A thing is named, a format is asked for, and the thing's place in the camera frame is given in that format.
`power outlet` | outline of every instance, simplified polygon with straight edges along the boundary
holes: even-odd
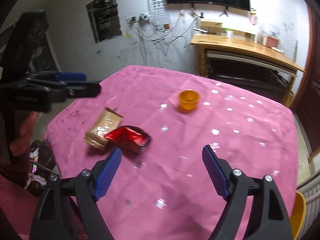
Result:
[[[127,22],[127,24],[133,24],[133,23],[136,23],[138,20],[136,16],[133,16],[133,17],[126,18],[125,21]]]
[[[139,15],[139,21],[149,21],[151,16],[148,13],[142,13]]]

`hand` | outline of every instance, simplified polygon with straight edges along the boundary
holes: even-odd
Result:
[[[19,128],[20,137],[10,143],[9,147],[14,156],[23,155],[29,148],[33,133],[33,126],[39,116],[38,112],[31,112]]]

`window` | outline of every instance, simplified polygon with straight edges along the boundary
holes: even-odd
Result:
[[[87,5],[96,43],[122,35],[117,6],[116,0],[94,0]]]

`wooden desk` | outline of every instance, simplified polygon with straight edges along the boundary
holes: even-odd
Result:
[[[194,34],[191,40],[191,44],[199,47],[200,57],[199,57],[199,74],[200,76],[206,75],[206,50],[219,50],[233,52],[237,54],[242,54],[246,56],[253,57],[255,59],[260,59],[263,61],[270,62],[279,66],[283,66],[290,69],[293,73],[291,76],[288,86],[288,91],[284,95],[283,104],[289,106],[292,100],[291,89],[295,80],[295,76],[298,71],[305,72],[297,63],[290,60],[284,54],[274,51],[268,47],[265,47],[259,43],[247,40],[241,40],[236,38],[227,38],[218,35],[197,35]]]

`person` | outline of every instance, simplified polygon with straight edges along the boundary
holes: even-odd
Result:
[[[31,112],[19,129],[19,137],[9,148],[18,162],[0,164],[0,236],[3,240],[28,240],[38,198],[27,192],[29,144],[39,113]],[[79,212],[73,214],[80,239],[88,239]]]

